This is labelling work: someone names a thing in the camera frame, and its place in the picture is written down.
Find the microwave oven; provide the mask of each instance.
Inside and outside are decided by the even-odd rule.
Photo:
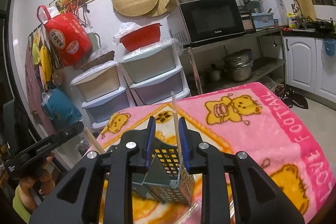
[[[167,21],[172,36],[184,46],[201,46],[245,33],[236,0],[180,3]]]

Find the black microwave door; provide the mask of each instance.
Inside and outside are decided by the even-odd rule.
[[[180,4],[180,9],[191,42],[244,32],[235,0],[197,0]]]

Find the red bag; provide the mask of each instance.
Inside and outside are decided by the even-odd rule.
[[[60,14],[51,18],[44,5],[37,8],[36,16],[41,23],[42,21],[39,17],[41,7],[48,19],[44,23],[44,27],[64,66],[76,64],[88,51],[92,50],[92,43],[84,28],[73,13]]]

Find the blue gripper pad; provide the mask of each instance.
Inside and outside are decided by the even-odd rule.
[[[190,148],[187,142],[186,131],[188,130],[184,117],[181,117],[178,121],[178,131],[180,134],[180,143],[182,149],[182,157],[184,167],[187,172],[190,170]]]
[[[153,145],[153,139],[155,137],[155,129],[156,129],[155,119],[153,116],[149,118],[147,129],[149,129],[149,135],[148,135],[147,146],[146,146],[145,167],[148,169],[149,162],[152,159],[152,154],[153,154],[152,145]]]

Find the white cabinet door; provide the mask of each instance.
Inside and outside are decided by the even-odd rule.
[[[313,37],[284,37],[287,84],[314,93],[316,49]]]
[[[336,56],[330,57],[324,50],[323,39],[316,38],[315,94],[336,103]]]

